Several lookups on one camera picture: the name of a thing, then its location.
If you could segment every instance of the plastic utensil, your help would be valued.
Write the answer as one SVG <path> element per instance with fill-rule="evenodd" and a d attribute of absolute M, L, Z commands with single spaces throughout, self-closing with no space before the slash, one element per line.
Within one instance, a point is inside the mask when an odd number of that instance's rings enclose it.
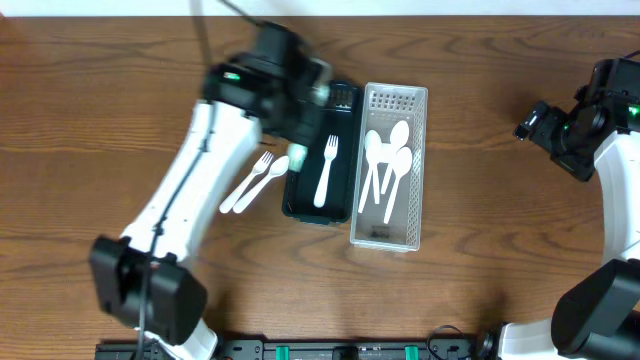
<path fill-rule="evenodd" d="M 393 183 L 393 189 L 391 190 L 391 196 L 389 197 L 387 210 L 384 212 L 385 224 L 388 224 L 389 218 L 391 218 L 391 211 L 393 210 L 393 204 L 395 204 L 396 202 L 396 195 L 398 193 L 398 185 L 400 184 L 400 179 L 409 172 L 412 162 L 413 157 L 411 155 L 411 150 L 408 147 L 403 147 L 402 149 L 400 149 L 391 161 L 390 165 L 393 166 L 393 172 L 396 174 L 396 181 Z"/>
<path fill-rule="evenodd" d="M 409 124 L 406 121 L 398 121 L 393 129 L 391 129 L 391 135 L 389 136 L 390 144 L 389 144 L 389 152 L 391 154 L 396 154 L 401 147 L 407 144 L 407 140 L 409 140 Z M 387 165 L 387 171 L 384 173 L 384 179 L 382 180 L 382 193 L 387 192 L 387 187 L 389 186 L 389 180 L 391 180 L 391 163 Z"/>
<path fill-rule="evenodd" d="M 323 207 L 324 201 L 327 198 L 329 171 L 331 170 L 331 162 L 336 158 L 336 155 L 338 155 L 338 137 L 336 135 L 329 135 L 327 146 L 324 148 L 324 168 L 322 168 L 322 175 L 320 175 L 316 195 L 313 197 L 313 206 L 317 208 Z"/>
<path fill-rule="evenodd" d="M 364 138 L 364 148 L 366 150 L 367 162 L 369 163 L 369 171 L 364 180 L 362 194 L 360 195 L 360 203 L 358 204 L 358 212 L 362 213 L 364 204 L 367 201 L 369 186 L 371 186 L 371 178 L 373 177 L 373 200 L 376 204 L 380 203 L 380 179 L 378 178 L 378 162 L 380 161 L 380 152 L 382 151 L 382 141 L 380 135 L 375 130 L 369 130 Z"/>
<path fill-rule="evenodd" d="M 247 186 L 251 184 L 251 181 L 253 181 L 253 178 L 255 178 L 257 175 L 260 175 L 267 170 L 267 168 L 269 167 L 269 164 L 271 163 L 271 160 L 273 160 L 273 154 L 268 151 L 265 152 L 262 155 L 262 157 L 256 162 L 256 164 L 253 165 L 253 169 L 251 169 L 251 172 L 249 173 L 249 175 L 247 175 L 247 177 L 244 180 L 242 180 L 240 185 L 238 185 L 238 187 L 235 190 L 233 190 L 233 192 L 229 194 L 229 196 L 227 196 L 227 198 L 222 202 L 222 204 L 220 204 L 221 213 L 226 214 L 229 212 L 229 210 L 231 210 L 231 208 L 233 207 L 233 205 L 236 204 L 240 196 L 242 196 L 242 193 L 244 193 L 244 191 L 247 189 Z"/>
<path fill-rule="evenodd" d="M 236 214 L 241 213 L 247 206 L 251 203 L 251 201 L 258 195 L 260 190 L 262 190 L 267 183 L 278 176 L 282 176 L 287 172 L 289 168 L 289 157 L 281 156 L 276 160 L 269 168 L 269 173 L 262 179 L 253 189 L 249 190 L 238 202 L 233 205 L 233 212 Z"/>

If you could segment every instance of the spoon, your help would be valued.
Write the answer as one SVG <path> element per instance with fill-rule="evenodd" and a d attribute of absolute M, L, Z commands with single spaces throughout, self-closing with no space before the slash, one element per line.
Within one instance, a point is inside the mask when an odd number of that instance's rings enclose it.
<path fill-rule="evenodd" d="M 398 121 L 396 125 L 391 129 L 389 144 L 389 153 L 395 154 L 401 147 L 405 146 L 407 140 L 409 140 L 409 124 L 406 121 Z M 389 186 L 389 180 L 391 180 L 391 164 L 387 165 L 387 171 L 384 173 L 384 179 L 382 180 L 382 193 L 387 192 L 387 186 Z"/>
<path fill-rule="evenodd" d="M 364 186 L 362 187 L 362 194 L 360 195 L 360 203 L 358 205 L 358 212 L 362 213 L 364 210 L 364 204 L 367 201 L 367 194 L 369 193 L 369 186 L 371 184 L 371 178 L 373 180 L 373 200 L 376 204 L 380 203 L 380 179 L 378 179 L 378 162 L 380 161 L 380 152 L 382 150 L 382 140 L 380 135 L 375 130 L 369 130 L 367 136 L 364 138 L 364 148 L 367 151 L 367 162 L 369 163 L 369 171 L 367 177 L 364 180 Z"/>
<path fill-rule="evenodd" d="M 400 149 L 393 157 L 391 164 L 393 166 L 393 172 L 396 174 L 396 181 L 393 183 L 393 189 L 391 190 L 391 196 L 389 197 L 389 203 L 387 204 L 387 210 L 384 212 L 384 223 L 389 223 L 391 218 L 391 211 L 393 210 L 393 204 L 396 202 L 396 195 L 398 194 L 398 185 L 400 179 L 409 172 L 411 169 L 411 163 L 413 158 L 411 150 L 408 147 Z"/>
<path fill-rule="evenodd" d="M 267 183 L 278 176 L 282 176 L 287 172 L 289 167 L 289 157 L 281 156 L 278 160 L 276 160 L 271 167 L 269 168 L 269 173 L 262 179 L 253 189 L 249 190 L 238 202 L 233 206 L 233 212 L 236 214 L 241 213 L 247 206 L 251 203 L 251 201 L 258 195 L 260 190 L 262 190 Z"/>

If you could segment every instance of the gray plastic tray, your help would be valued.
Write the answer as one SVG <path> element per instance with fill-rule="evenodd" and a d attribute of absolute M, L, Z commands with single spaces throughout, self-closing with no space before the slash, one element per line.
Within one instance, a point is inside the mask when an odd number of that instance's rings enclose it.
<path fill-rule="evenodd" d="M 398 252 L 420 248 L 427 97 L 428 91 L 423 87 L 368 83 L 365 88 L 351 221 L 351 243 L 356 246 Z M 380 194 L 380 203 L 374 203 L 370 189 L 364 210 L 358 213 L 360 192 L 369 170 L 364 138 L 367 131 L 375 130 L 382 142 L 388 143 L 391 129 L 401 120 L 409 125 L 409 140 L 405 146 L 411 149 L 413 163 L 409 173 L 401 178 L 391 218 L 385 224 L 384 212 L 395 175 L 391 176 L 386 193 Z M 378 164 L 381 185 L 387 166 L 387 163 Z"/>

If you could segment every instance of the brown tabletop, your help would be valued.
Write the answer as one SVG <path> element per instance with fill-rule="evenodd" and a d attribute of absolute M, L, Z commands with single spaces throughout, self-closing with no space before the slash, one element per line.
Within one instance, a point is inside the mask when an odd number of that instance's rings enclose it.
<path fill-rule="evenodd" d="M 279 180 L 245 213 L 216 216 L 203 242 L 195 273 L 211 327 L 271 339 L 475 332 L 551 316 L 598 267 L 597 176 L 579 183 L 511 133 L 538 99 L 570 109 L 595 62 L 639 48 L 637 19 L 280 21 L 359 84 L 429 89 L 421 248 L 353 248 L 348 224 L 289 219 Z M 252 39 L 238 18 L 208 25 L 216 61 Z M 99 311 L 89 248 L 158 187 L 203 71 L 189 18 L 2 20 L 0 358 L 88 359 L 101 340 L 135 337 Z"/>

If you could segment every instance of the white plastic fork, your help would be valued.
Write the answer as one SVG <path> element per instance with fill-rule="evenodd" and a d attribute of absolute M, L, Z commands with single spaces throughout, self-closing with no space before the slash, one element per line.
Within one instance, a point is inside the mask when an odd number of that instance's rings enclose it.
<path fill-rule="evenodd" d="M 240 199 L 240 196 L 247 189 L 247 186 L 251 184 L 251 181 L 253 180 L 253 178 L 255 178 L 256 176 L 262 174 L 267 170 L 267 168 L 269 167 L 269 164 L 271 163 L 271 160 L 273 160 L 273 154 L 268 151 L 265 152 L 260 158 L 260 160 L 258 160 L 258 162 L 256 162 L 255 165 L 253 165 L 253 169 L 251 169 L 251 172 L 249 173 L 249 175 L 247 175 L 247 177 L 244 180 L 242 180 L 240 185 L 238 185 L 238 187 L 235 190 L 233 190 L 233 192 L 229 194 L 229 196 L 227 196 L 227 198 L 222 202 L 222 204 L 220 204 L 221 213 L 226 214 L 231 210 L 231 208 L 233 208 L 233 205 L 235 205 L 238 199 Z"/>
<path fill-rule="evenodd" d="M 316 195 L 313 197 L 313 206 L 317 208 L 324 206 L 324 201 L 327 198 L 327 184 L 329 183 L 331 162 L 337 155 L 338 137 L 336 135 L 330 135 L 329 140 L 327 140 L 327 146 L 324 148 L 324 168 L 322 169 L 322 175 L 320 175 L 320 182 L 318 183 Z"/>

